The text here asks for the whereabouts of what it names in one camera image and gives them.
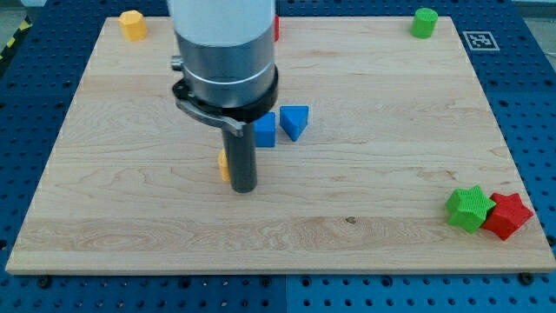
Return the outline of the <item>red block behind arm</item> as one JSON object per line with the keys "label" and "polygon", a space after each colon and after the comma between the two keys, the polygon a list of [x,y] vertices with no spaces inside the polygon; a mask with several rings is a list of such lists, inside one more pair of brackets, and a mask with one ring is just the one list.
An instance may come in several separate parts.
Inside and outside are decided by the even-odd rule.
{"label": "red block behind arm", "polygon": [[274,17],[274,41],[277,42],[280,38],[280,18],[277,14]]}

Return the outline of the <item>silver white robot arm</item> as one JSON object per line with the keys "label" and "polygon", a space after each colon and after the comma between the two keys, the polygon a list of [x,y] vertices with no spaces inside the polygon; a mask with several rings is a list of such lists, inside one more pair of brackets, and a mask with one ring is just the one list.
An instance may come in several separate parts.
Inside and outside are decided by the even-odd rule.
{"label": "silver white robot arm", "polygon": [[238,108],[275,78],[273,0],[168,0],[190,90],[203,102]]}

